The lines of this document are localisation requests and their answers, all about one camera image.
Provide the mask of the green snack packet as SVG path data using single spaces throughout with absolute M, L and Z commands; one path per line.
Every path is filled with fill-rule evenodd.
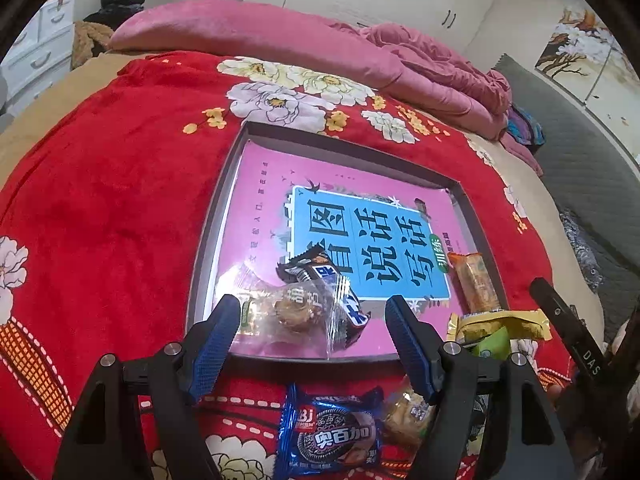
M 483 359 L 506 360 L 512 353 L 511 339 L 505 327 L 482 339 L 473 349 L 472 355 Z

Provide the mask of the clear green-label snack packet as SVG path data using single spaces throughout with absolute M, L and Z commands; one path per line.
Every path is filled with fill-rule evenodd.
M 435 416 L 434 405 L 424 400 L 405 376 L 384 401 L 384 432 L 393 443 L 417 450 L 420 448 Z

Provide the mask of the yellow snack packet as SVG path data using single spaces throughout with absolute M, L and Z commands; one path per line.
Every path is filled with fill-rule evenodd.
M 511 339 L 552 339 L 550 322 L 540 309 L 533 311 L 495 310 L 466 315 L 450 314 L 446 341 L 472 344 L 502 328 Z

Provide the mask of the blue Oreo-style cookie packet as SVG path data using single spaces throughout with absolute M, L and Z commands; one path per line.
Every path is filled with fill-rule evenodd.
M 289 479 L 371 469 L 382 456 L 384 392 L 310 394 L 290 385 L 283 404 L 273 477 Z

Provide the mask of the black Snickers bar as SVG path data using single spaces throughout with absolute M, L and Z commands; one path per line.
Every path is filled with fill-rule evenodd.
M 326 334 L 331 352 L 356 344 L 371 315 L 362 310 L 349 278 L 331 260 L 328 252 L 314 245 L 289 262 L 279 263 L 278 277 L 287 283 L 311 282 L 328 305 Z

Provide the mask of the clear pastry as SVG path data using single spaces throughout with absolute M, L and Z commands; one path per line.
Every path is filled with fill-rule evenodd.
M 265 285 L 238 293 L 240 327 L 232 350 L 243 356 L 283 352 L 295 359 L 327 359 L 328 305 L 311 282 Z

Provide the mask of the orange cracker packet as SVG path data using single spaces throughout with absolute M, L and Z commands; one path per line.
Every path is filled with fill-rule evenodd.
M 470 254 L 450 252 L 448 259 L 457 274 L 470 313 L 501 309 L 495 286 L 479 252 Z

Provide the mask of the grey headboard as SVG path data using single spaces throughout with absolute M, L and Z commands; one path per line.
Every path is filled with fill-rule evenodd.
M 639 179 L 604 133 L 573 104 L 510 55 L 495 69 L 514 103 L 540 123 L 546 143 L 535 154 L 542 180 L 594 253 L 604 339 L 614 338 L 639 297 Z

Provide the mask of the red floral blanket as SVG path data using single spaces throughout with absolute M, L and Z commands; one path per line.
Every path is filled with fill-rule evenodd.
M 205 211 L 243 120 L 397 156 L 458 180 L 510 305 L 550 278 L 544 243 L 490 155 L 381 90 L 258 60 L 169 52 L 126 64 L 22 158 L 1 192 L 1 434 L 38 479 L 102 353 L 183 330 Z

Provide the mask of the pink and blue book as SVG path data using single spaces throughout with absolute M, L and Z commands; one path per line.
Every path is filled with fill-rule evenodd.
M 450 252 L 475 245 L 454 196 L 326 160 L 248 141 L 226 177 L 222 231 L 207 299 L 283 286 L 277 266 L 320 244 L 345 276 L 370 322 L 338 358 L 394 353 L 385 301 L 405 297 L 418 318 L 446 334 L 465 301 Z

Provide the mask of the blue purple folded clothes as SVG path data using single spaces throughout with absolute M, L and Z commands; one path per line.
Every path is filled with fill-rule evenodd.
M 546 143 L 542 125 L 533 115 L 516 104 L 512 104 L 508 110 L 506 132 L 518 144 L 528 148 L 532 154 L 536 154 L 536 151 Z

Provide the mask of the pink quilt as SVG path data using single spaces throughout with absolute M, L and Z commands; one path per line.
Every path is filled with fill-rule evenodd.
M 439 40 L 395 23 L 355 28 L 265 3 L 186 0 L 134 14 L 114 51 L 190 50 L 244 55 L 345 76 L 415 105 L 449 125 L 499 142 L 536 174 L 534 156 L 506 131 L 509 81 L 483 72 Z

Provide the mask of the white drawer cabinet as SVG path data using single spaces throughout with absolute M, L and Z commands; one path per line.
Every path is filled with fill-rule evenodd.
M 18 116 L 70 72 L 75 0 L 47 0 L 1 63 L 6 109 Z

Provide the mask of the black clothes pile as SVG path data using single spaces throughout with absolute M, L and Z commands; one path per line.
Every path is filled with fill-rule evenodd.
M 144 10 L 145 0 L 100 0 L 100 8 L 87 15 L 84 22 L 96 23 L 116 30 L 134 14 Z

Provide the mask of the floral wall painting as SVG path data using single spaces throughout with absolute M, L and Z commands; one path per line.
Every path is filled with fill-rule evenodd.
M 567 6 L 535 70 L 554 81 L 639 157 L 639 75 L 593 10 Z

